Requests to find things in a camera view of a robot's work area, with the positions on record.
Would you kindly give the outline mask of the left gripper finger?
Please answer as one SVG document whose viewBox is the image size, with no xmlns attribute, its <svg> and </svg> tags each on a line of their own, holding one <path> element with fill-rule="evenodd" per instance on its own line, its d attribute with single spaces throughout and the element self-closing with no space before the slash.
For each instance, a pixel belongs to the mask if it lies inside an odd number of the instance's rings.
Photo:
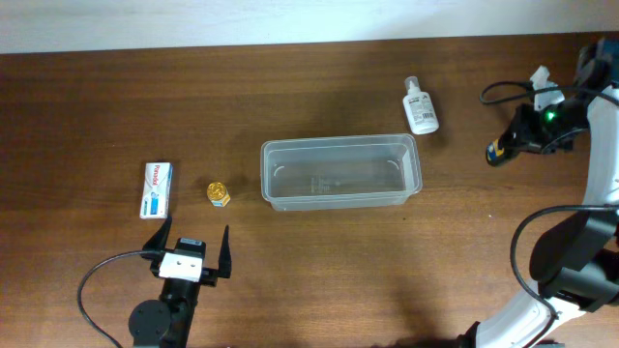
<svg viewBox="0 0 619 348">
<path fill-rule="evenodd" d="M 168 216 L 159 230 L 142 247 L 142 257 L 163 257 L 172 225 L 172 216 Z"/>
<path fill-rule="evenodd" d="M 221 250 L 218 259 L 218 277 L 220 278 L 230 278 L 232 272 L 232 257 L 231 250 L 229 245 L 229 226 L 226 225 L 224 228 L 222 240 L 221 240 Z"/>
</svg>

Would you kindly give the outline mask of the dark bottle white cap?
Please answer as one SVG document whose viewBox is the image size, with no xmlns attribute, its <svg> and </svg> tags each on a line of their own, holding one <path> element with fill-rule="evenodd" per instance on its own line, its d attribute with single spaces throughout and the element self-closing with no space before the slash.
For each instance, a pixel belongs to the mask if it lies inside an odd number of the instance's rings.
<svg viewBox="0 0 619 348">
<path fill-rule="evenodd" d="M 502 141 L 497 138 L 490 142 L 486 147 L 486 162 L 488 165 L 496 167 L 504 163 L 506 159 L 506 150 Z"/>
</svg>

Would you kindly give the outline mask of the white spray bottle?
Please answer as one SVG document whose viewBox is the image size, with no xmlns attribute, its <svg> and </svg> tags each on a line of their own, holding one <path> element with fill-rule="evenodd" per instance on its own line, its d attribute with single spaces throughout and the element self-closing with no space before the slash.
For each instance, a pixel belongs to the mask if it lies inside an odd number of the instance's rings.
<svg viewBox="0 0 619 348">
<path fill-rule="evenodd" d="M 413 134 L 422 135 L 439 129 L 438 119 L 428 93 L 423 92 L 416 76 L 404 80 L 406 96 L 402 99 L 405 115 Z"/>
</svg>

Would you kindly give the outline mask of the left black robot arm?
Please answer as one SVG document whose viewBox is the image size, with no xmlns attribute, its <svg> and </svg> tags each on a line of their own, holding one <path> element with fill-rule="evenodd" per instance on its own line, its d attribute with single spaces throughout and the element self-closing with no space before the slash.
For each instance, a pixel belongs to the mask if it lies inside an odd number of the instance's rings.
<svg viewBox="0 0 619 348">
<path fill-rule="evenodd" d="M 162 279 L 163 285 L 157 299 L 138 304 L 130 316 L 128 328 L 134 347 L 185 347 L 200 289 L 215 287 L 219 279 L 231 277 L 228 227 L 223 231 L 218 266 L 213 269 L 203 265 L 206 244 L 202 241 L 180 238 L 175 247 L 166 246 L 171 225 L 172 218 L 167 217 L 142 247 L 143 258 L 151 262 L 151 273 Z"/>
</svg>

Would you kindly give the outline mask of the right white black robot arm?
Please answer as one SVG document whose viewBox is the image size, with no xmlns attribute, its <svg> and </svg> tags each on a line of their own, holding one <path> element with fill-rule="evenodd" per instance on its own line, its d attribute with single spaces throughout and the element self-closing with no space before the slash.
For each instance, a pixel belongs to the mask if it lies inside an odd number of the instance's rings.
<svg viewBox="0 0 619 348">
<path fill-rule="evenodd" d="M 539 67 L 521 83 L 526 102 L 503 134 L 486 148 L 493 167 L 521 153 L 570 151 L 575 138 L 590 135 L 587 186 L 579 205 L 544 208 L 526 217 L 510 244 L 510 263 L 521 289 L 501 311 L 474 323 L 457 347 L 546 347 L 546 337 L 564 323 L 605 305 L 618 304 L 618 42 L 601 39 L 579 52 L 572 84 L 558 86 Z M 525 280 L 516 262 L 519 237 L 536 218 L 568 217 L 533 247 Z"/>
</svg>

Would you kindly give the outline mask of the clear plastic container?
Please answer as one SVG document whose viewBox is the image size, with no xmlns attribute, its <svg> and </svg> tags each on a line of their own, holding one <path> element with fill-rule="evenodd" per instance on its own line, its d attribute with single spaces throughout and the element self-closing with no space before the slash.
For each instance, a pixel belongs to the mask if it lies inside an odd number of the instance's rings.
<svg viewBox="0 0 619 348">
<path fill-rule="evenodd" d="M 406 133 L 267 141 L 260 178 L 276 211 L 395 206 L 423 187 L 417 145 Z"/>
</svg>

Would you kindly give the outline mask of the white Panadol medicine box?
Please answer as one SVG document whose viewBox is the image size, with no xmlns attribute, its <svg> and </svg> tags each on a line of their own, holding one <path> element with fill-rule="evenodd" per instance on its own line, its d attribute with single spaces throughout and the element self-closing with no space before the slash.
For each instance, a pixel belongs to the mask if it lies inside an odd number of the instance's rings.
<svg viewBox="0 0 619 348">
<path fill-rule="evenodd" d="M 145 165 L 140 218 L 167 218 L 172 176 L 173 165 L 170 162 L 148 162 Z"/>
</svg>

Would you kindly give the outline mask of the small gold lid jar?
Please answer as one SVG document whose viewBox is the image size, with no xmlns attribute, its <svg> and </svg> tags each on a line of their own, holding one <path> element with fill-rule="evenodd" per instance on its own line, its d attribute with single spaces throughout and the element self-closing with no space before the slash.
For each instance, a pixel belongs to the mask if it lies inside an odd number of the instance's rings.
<svg viewBox="0 0 619 348">
<path fill-rule="evenodd" d="M 230 201 L 228 189 L 221 182 L 213 182 L 207 187 L 207 197 L 215 207 L 225 207 Z"/>
</svg>

